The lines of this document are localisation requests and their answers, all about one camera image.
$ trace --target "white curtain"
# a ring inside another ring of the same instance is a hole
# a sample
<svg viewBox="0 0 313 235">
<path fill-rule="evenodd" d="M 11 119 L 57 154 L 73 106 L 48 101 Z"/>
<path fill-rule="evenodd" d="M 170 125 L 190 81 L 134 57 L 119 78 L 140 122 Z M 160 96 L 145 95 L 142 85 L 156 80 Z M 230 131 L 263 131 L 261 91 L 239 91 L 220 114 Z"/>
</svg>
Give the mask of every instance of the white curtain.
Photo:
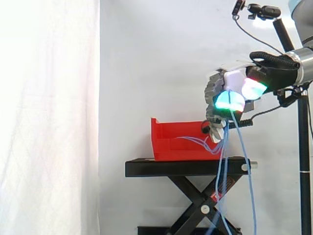
<svg viewBox="0 0 313 235">
<path fill-rule="evenodd" d="M 99 0 L 0 0 L 0 234 L 98 235 Z"/>
</svg>

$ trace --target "red label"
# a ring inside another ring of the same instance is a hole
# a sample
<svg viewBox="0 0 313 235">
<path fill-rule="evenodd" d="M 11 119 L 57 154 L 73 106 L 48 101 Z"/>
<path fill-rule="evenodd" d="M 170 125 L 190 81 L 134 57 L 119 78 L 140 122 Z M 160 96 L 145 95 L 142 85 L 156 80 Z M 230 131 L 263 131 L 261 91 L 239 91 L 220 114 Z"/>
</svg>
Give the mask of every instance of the red label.
<svg viewBox="0 0 313 235">
<path fill-rule="evenodd" d="M 236 181 L 231 178 L 230 176 L 227 176 L 227 181 L 226 181 L 226 192 L 227 193 L 231 187 L 233 187 L 233 185 L 236 183 Z M 224 195 L 222 194 L 223 191 L 223 182 L 221 182 L 221 184 L 219 185 L 218 188 L 218 193 L 219 193 L 219 199 L 221 199 Z M 211 195 L 211 199 L 217 203 L 217 197 L 216 197 L 216 192 L 214 191 Z"/>
</svg>

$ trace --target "black coiled cable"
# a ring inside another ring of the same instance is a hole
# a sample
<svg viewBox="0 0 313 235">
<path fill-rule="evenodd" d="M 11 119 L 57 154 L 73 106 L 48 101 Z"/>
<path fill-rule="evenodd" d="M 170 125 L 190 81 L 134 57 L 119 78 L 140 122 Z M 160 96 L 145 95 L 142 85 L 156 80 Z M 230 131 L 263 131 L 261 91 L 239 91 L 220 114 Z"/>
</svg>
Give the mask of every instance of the black coiled cable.
<svg viewBox="0 0 313 235">
<path fill-rule="evenodd" d="M 242 121 L 238 122 L 238 126 L 239 127 L 253 126 L 253 120 L 252 119 L 242 120 Z M 235 129 L 236 128 L 235 123 L 231 122 L 229 124 L 229 128 Z"/>
<path fill-rule="evenodd" d="M 271 54 L 268 54 L 268 53 L 263 52 L 263 51 L 251 52 L 250 53 L 250 59 L 253 61 L 255 59 L 264 59 L 265 61 L 274 62 L 274 63 L 277 63 L 277 64 L 282 65 L 282 66 L 286 66 L 286 67 L 291 68 L 291 69 L 298 69 L 300 67 L 300 64 L 296 61 L 289 60 L 289 59 L 286 59 L 284 57 L 271 55 Z"/>
</svg>

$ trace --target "black pole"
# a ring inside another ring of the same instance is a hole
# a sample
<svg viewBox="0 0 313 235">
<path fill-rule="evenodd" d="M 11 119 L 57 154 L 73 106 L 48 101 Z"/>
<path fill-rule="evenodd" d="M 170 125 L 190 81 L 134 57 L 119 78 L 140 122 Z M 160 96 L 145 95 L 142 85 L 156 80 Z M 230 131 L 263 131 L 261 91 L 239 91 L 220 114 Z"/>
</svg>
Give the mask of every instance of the black pole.
<svg viewBox="0 0 313 235">
<path fill-rule="evenodd" d="M 294 50 L 290 37 L 281 19 L 274 20 L 273 25 L 284 50 Z M 298 99 L 299 126 L 299 163 L 300 163 L 300 205 L 301 234 L 311 235 L 311 184 L 309 153 L 308 92 L 303 91 Z"/>
</svg>

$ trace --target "blue cable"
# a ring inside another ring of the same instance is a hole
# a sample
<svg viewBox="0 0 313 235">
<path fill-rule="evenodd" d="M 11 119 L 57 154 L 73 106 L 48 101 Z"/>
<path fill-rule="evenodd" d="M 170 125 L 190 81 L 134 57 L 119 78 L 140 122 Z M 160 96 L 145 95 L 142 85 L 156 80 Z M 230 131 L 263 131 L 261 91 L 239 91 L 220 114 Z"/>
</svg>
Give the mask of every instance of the blue cable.
<svg viewBox="0 0 313 235">
<path fill-rule="evenodd" d="M 241 131 L 239 129 L 239 126 L 238 126 L 238 123 L 235 119 L 235 116 L 234 116 L 234 113 L 232 110 L 230 110 L 230 113 L 231 113 L 231 117 L 235 123 L 235 126 L 236 126 L 236 129 L 237 129 L 237 132 L 238 132 L 238 136 L 239 136 L 239 139 L 240 139 L 240 142 L 241 142 L 241 146 L 242 146 L 242 149 L 243 149 L 243 152 L 244 152 L 244 156 L 245 156 L 245 161 L 246 161 L 246 165 L 247 165 L 247 169 L 248 169 L 248 177 L 249 177 L 249 188 L 250 188 L 250 194 L 251 194 L 251 203 L 252 203 L 252 213 L 253 213 L 253 223 L 254 223 L 254 235 L 257 234 L 257 220 L 256 220 L 256 212 L 255 212 L 255 203 L 254 203 L 254 194 L 253 194 L 253 187 L 252 187 L 252 178 L 251 178 L 251 169 L 250 169 L 250 163 L 249 163 L 249 160 L 248 160 L 248 157 L 247 157 L 247 153 L 246 153 L 246 148 L 245 148 L 245 144 L 244 144 L 244 140 L 243 140 L 243 137 L 241 135 Z"/>
<path fill-rule="evenodd" d="M 217 175 L 216 182 L 215 182 L 215 194 L 216 194 L 216 200 L 217 200 L 217 207 L 218 207 L 219 211 L 221 212 L 220 214 L 221 214 L 222 221 L 223 221 L 223 223 L 225 225 L 225 228 L 226 228 L 226 230 L 228 232 L 228 235 L 232 235 L 232 233 L 231 233 L 231 231 L 229 229 L 229 226 L 228 226 L 228 224 L 227 224 L 227 222 L 225 220 L 225 217 L 224 217 L 224 215 L 222 213 L 222 210 L 221 210 L 221 207 L 220 207 L 220 196 L 219 196 L 219 181 L 220 181 L 221 170 L 222 170 L 222 159 L 223 159 L 223 155 L 224 155 L 224 151 L 225 151 L 225 144 L 226 144 L 226 142 L 228 140 L 228 127 L 226 129 L 225 137 L 226 137 L 226 139 L 224 141 L 223 150 L 222 150 L 222 154 L 221 154 L 221 158 L 220 158 L 220 162 L 219 162 L 218 175 Z M 224 179 L 226 179 L 226 178 L 227 178 L 227 171 L 224 171 Z M 226 187 L 226 181 L 223 182 L 222 184 L 223 184 L 223 188 L 225 188 Z"/>
<path fill-rule="evenodd" d="M 206 232 L 206 235 L 211 235 L 213 233 L 213 230 L 215 229 L 215 225 L 218 221 L 219 218 L 219 214 L 221 215 L 222 221 L 226 227 L 226 230 L 228 232 L 229 235 L 232 235 L 228 224 L 224 218 L 223 212 L 220 208 L 220 199 L 219 199 L 219 192 L 218 192 L 218 185 L 219 185 L 219 181 L 220 181 L 220 175 L 221 175 L 221 168 L 222 168 L 222 159 L 223 159 L 223 155 L 225 153 L 226 150 L 226 144 L 228 142 L 228 136 L 229 136 L 229 124 L 227 123 L 226 129 L 225 129 L 225 133 L 224 133 L 224 140 L 223 140 L 223 149 L 221 151 L 221 157 L 220 157 L 220 162 L 219 162 L 219 168 L 218 168 L 218 173 L 217 173 L 217 178 L 215 181 L 215 194 L 216 194 L 216 199 L 217 199 L 217 206 L 219 208 L 219 211 L 215 214 L 213 220 L 212 220 L 212 226 L 210 227 L 210 229 Z M 223 189 L 222 189 L 222 195 L 225 196 L 226 193 L 226 179 L 227 179 L 227 161 L 228 158 L 225 159 L 225 163 L 224 163 L 224 176 L 223 176 Z"/>
<path fill-rule="evenodd" d="M 226 143 L 228 141 L 228 131 L 229 131 L 229 124 L 227 123 L 227 126 L 225 128 L 225 132 L 224 132 L 224 139 L 222 141 L 220 141 L 218 143 L 218 145 L 214 148 L 214 149 L 210 149 L 210 147 L 208 146 L 208 144 L 206 143 L 207 139 L 209 138 L 206 137 L 205 140 L 201 140 L 201 139 L 198 139 L 198 138 L 195 138 L 195 137 L 178 137 L 180 139 L 186 139 L 186 140 L 189 140 L 189 141 L 192 141 L 194 143 L 197 143 L 199 145 L 202 145 L 208 152 L 212 153 L 212 154 L 217 154 L 219 151 L 221 151 L 221 155 L 220 155 L 220 161 L 219 161 L 219 168 L 218 168 L 218 174 L 217 174 L 217 179 L 216 179 L 216 182 L 215 182 L 215 194 L 216 194 L 216 199 L 217 199 L 217 206 L 219 208 L 219 211 L 221 212 L 220 215 L 221 215 L 221 218 L 222 218 L 222 221 L 226 227 L 226 230 L 228 232 L 229 235 L 232 235 L 229 227 L 228 227 L 228 224 L 225 220 L 225 217 L 224 215 L 222 214 L 222 209 L 220 208 L 220 204 L 224 202 L 224 200 L 222 199 L 220 201 L 220 198 L 219 198 L 219 191 L 218 191 L 218 185 L 219 185 L 219 181 L 220 181 L 220 176 L 221 176 L 221 170 L 222 170 L 222 160 L 223 160 L 223 156 L 224 156 L 224 153 L 225 153 L 225 149 L 226 149 Z M 223 176 L 223 189 L 222 189 L 222 195 L 225 195 L 226 193 L 226 181 L 227 181 L 227 162 L 228 162 L 228 158 L 226 157 L 225 159 L 225 162 L 224 162 L 224 176 Z M 213 225 L 215 225 L 217 223 L 217 220 L 218 220 L 218 215 L 219 215 L 219 212 L 217 212 L 213 218 Z M 211 226 L 210 229 L 208 230 L 208 232 L 206 233 L 206 235 L 211 235 L 213 230 L 214 230 L 214 227 L 215 226 Z"/>
</svg>

